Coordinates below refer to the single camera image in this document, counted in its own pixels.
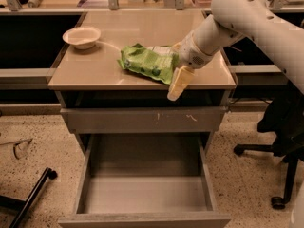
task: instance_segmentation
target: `desk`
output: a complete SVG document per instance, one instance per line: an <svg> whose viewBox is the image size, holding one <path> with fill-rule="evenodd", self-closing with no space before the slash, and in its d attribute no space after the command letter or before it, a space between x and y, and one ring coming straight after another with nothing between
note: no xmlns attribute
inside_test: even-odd
<svg viewBox="0 0 304 228"><path fill-rule="evenodd" d="M123 71L127 45L173 45L201 23L200 9L90 11L83 26L101 47L69 47L48 86L85 154L73 214L63 227L221 228L204 155L235 80L221 54L197 70L176 102L168 85Z"/></svg>

